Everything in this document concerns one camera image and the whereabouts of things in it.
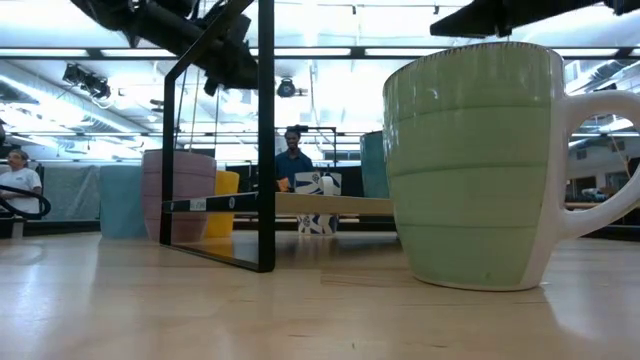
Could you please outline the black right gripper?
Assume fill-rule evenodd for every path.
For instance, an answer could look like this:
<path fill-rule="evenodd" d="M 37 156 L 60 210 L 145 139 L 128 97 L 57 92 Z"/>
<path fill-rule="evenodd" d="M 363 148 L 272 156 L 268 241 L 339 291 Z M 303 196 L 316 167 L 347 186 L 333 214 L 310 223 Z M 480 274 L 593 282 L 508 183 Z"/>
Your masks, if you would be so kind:
<path fill-rule="evenodd" d="M 434 36 L 505 36 L 506 26 L 523 26 L 594 5 L 601 0 L 473 0 L 430 26 Z"/>

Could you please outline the person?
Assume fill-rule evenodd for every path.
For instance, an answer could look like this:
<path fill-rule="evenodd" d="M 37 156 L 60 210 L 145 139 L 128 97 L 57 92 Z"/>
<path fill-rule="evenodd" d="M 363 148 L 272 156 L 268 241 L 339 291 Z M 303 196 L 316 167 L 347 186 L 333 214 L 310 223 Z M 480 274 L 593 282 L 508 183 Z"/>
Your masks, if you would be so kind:
<path fill-rule="evenodd" d="M 287 149 L 275 157 L 276 179 L 284 192 L 294 190 L 295 175 L 315 170 L 311 159 L 299 147 L 301 132 L 298 127 L 289 127 L 284 134 Z"/>
<path fill-rule="evenodd" d="M 7 160 L 10 170 L 0 175 L 0 185 L 41 195 L 41 179 L 36 171 L 27 166 L 28 155 L 20 149 L 14 149 L 8 154 Z M 11 206 L 25 213 L 36 214 L 40 211 L 40 201 L 35 197 L 0 190 L 0 198 L 3 198 Z"/>

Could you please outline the yellow mug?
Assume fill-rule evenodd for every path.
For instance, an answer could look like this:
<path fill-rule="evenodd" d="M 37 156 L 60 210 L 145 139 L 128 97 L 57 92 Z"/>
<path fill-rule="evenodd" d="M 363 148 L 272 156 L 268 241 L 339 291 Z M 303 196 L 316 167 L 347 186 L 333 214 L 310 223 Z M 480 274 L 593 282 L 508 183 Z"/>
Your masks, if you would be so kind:
<path fill-rule="evenodd" d="M 235 194 L 239 188 L 240 175 L 231 171 L 217 171 L 215 194 L 229 195 Z M 233 231 L 233 213 L 211 213 L 207 218 L 205 231 L 206 238 L 229 237 Z"/>

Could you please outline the pink ribbed mug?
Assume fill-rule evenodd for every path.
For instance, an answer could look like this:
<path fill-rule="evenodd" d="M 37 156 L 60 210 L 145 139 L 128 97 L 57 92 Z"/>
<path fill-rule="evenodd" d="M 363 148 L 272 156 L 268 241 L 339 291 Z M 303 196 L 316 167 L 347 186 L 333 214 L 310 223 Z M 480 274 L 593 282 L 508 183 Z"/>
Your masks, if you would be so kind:
<path fill-rule="evenodd" d="M 175 151 L 173 199 L 210 197 L 215 192 L 215 159 L 202 154 Z M 145 226 L 151 241 L 160 240 L 162 200 L 162 151 L 149 150 L 142 158 L 141 193 Z M 192 243 L 203 237 L 207 216 L 203 213 L 176 213 L 172 216 L 172 242 Z"/>

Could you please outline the green and white ribbed mug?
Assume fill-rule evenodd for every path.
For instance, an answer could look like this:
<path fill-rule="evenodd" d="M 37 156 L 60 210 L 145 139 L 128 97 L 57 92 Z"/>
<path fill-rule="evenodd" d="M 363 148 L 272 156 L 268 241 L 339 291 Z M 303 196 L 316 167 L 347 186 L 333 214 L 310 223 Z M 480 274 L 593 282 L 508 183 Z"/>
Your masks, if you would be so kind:
<path fill-rule="evenodd" d="M 423 282 L 534 288 L 559 241 L 607 226 L 640 201 L 638 173 L 592 208 L 566 208 L 570 136 L 604 114 L 640 131 L 640 95 L 568 95 L 563 58 L 549 48 L 447 49 L 396 70 L 382 92 L 395 225 Z"/>

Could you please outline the black metal wooden shelf rack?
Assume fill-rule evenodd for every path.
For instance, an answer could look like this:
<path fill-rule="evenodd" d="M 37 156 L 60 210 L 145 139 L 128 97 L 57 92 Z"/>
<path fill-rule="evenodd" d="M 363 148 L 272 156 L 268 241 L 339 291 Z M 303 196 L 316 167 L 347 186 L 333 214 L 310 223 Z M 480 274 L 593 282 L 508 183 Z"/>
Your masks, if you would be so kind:
<path fill-rule="evenodd" d="M 275 219 L 283 214 L 359 214 L 391 215 L 388 199 L 321 196 L 281 193 L 275 181 L 274 135 L 274 1 L 258 0 L 258 191 L 256 193 L 198 197 L 193 200 L 173 199 L 175 82 L 190 65 L 202 56 L 209 45 L 240 19 L 253 0 L 228 0 L 204 33 L 182 55 L 164 80 L 164 113 L 162 143 L 162 208 L 159 231 L 161 246 L 206 259 L 251 270 L 271 272 L 276 264 Z M 249 262 L 224 255 L 172 243 L 173 215 L 210 212 L 256 213 L 258 215 L 257 260 Z"/>

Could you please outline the teal mug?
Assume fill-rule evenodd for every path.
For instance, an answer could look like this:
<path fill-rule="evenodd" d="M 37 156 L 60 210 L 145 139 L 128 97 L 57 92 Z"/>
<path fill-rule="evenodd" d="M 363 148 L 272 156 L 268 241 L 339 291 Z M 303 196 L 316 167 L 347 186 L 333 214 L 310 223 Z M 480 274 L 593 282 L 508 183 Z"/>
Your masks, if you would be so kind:
<path fill-rule="evenodd" d="M 364 196 L 388 198 L 389 188 L 381 131 L 360 137 L 361 173 Z"/>

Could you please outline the light blue mug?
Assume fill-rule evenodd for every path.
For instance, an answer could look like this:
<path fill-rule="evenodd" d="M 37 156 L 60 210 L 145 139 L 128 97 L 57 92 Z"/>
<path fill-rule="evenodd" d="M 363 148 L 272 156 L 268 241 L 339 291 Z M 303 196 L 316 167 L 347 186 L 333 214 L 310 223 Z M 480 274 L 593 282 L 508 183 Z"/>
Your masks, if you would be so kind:
<path fill-rule="evenodd" d="M 110 165 L 100 168 L 100 228 L 105 238 L 147 236 L 141 197 L 140 166 Z"/>

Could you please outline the blue white leaf patterned mug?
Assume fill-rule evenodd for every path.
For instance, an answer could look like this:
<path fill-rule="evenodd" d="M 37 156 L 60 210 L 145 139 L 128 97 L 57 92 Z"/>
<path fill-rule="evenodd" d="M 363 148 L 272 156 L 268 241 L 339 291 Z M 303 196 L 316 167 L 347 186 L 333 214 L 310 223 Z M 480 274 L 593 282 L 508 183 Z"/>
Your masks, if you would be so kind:
<path fill-rule="evenodd" d="M 341 195 L 342 175 L 331 172 L 296 173 L 294 192 L 312 195 Z M 302 235 L 334 235 L 337 232 L 339 217 L 326 214 L 302 214 L 297 216 L 298 232 Z"/>

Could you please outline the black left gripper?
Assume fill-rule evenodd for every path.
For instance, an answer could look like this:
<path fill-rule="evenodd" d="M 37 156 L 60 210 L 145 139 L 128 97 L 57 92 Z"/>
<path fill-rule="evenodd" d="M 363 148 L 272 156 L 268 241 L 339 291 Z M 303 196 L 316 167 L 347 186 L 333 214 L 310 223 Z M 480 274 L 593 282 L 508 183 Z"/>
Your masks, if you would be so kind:
<path fill-rule="evenodd" d="M 224 89 L 258 88 L 258 64 L 245 40 L 250 24 L 251 19 L 240 14 L 196 61 L 205 70 L 204 91 L 207 95 L 214 96 L 220 86 Z"/>

